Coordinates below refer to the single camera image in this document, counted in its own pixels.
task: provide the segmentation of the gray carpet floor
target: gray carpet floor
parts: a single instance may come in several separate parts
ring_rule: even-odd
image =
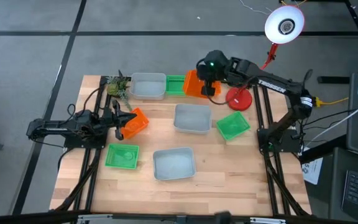
[[[243,0],[257,10],[276,9],[277,1]],[[358,1],[352,1],[358,13]],[[80,1],[0,1],[0,30],[64,30],[73,27]],[[355,31],[345,4],[306,2],[300,6],[306,31]],[[94,0],[88,1],[80,31],[112,30],[246,30],[263,31],[265,14],[252,12],[238,0]],[[11,212],[32,143],[25,136],[29,121],[42,117],[56,79],[68,37],[0,37],[0,215]],[[263,64],[270,48],[266,37],[235,36],[90,36],[76,37],[59,91],[52,119],[65,119],[74,103],[83,75],[112,75],[120,69],[181,75],[193,69],[210,50]],[[319,85],[317,76],[349,76],[358,72],[358,37],[299,37],[278,48],[277,59],[267,71],[301,80],[307,69],[314,77],[307,83],[312,95],[324,101],[348,96],[348,85]],[[347,109],[347,102],[317,108],[310,120]],[[341,119],[337,116],[316,125]],[[318,129],[307,132],[310,140]],[[344,134],[340,125],[321,139]],[[45,142],[62,144],[59,137]],[[24,213],[44,212],[57,176],[62,150],[44,146],[35,170]],[[327,217],[330,171],[326,158],[319,185],[307,184],[312,211]]]

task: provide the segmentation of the white lamp shade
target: white lamp shade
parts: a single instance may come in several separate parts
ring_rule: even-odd
[[[285,44],[299,36],[304,24],[303,13],[297,7],[282,6],[267,18],[265,34],[271,42]]]

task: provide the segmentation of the black bracket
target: black bracket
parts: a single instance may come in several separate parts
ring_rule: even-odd
[[[96,95],[96,102],[95,102],[95,107],[94,107],[94,112],[97,113],[99,111],[99,107],[100,107],[100,102],[101,102],[101,98],[102,98],[102,94],[104,91],[104,86],[105,84],[107,84],[107,77],[101,77],[100,82],[99,82],[99,90],[98,90],[98,94]],[[66,137],[64,146],[66,148],[85,148],[85,149],[102,149],[104,148],[104,145],[106,143],[107,140],[107,133],[103,134],[101,136],[95,137],[93,139],[87,139],[87,140],[83,140],[80,137],[76,137],[76,136],[68,136]]]
[[[270,142],[267,139],[268,129],[261,128],[257,130],[259,145],[263,148],[266,147],[269,152],[295,152],[300,151],[299,139],[293,139],[292,136],[297,134],[296,130],[287,129],[283,132],[280,142]]]
[[[177,219],[175,220],[176,224],[186,224],[187,223],[187,217],[186,215],[178,215]]]
[[[215,224],[231,224],[231,214],[229,211],[215,213]]]

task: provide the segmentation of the white cable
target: white cable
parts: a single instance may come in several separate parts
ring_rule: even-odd
[[[314,137],[305,147],[307,147],[310,143],[312,143],[316,138],[320,137],[321,135],[323,135],[324,133],[326,133],[327,131],[331,130],[332,128],[335,128],[336,126],[338,126],[339,124],[341,124],[342,122],[344,122],[345,120],[349,119],[351,116],[355,115],[358,112],[358,109],[351,113],[349,116],[345,117],[342,121],[336,123],[334,126],[331,126],[330,128],[324,130],[322,133],[318,134],[316,137]]]
[[[244,6],[244,7],[247,7],[249,8],[250,10],[254,11],[254,12],[259,12],[259,13],[262,13],[262,14],[265,14],[265,15],[270,15],[270,13],[266,13],[266,12],[262,12],[262,11],[259,11],[259,10],[254,10],[253,8],[247,6],[244,4],[244,2],[242,2],[242,0],[239,0],[241,2],[241,4]]]

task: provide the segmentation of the yellow cable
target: yellow cable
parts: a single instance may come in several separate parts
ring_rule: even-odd
[[[346,98],[344,98],[344,99],[337,100],[337,101],[334,101],[334,102],[329,102],[329,103],[321,102],[320,104],[321,104],[321,105],[334,105],[334,104],[336,104],[336,103],[340,103],[340,102],[345,101],[345,100],[348,100],[348,99],[349,99],[349,97],[346,97]]]

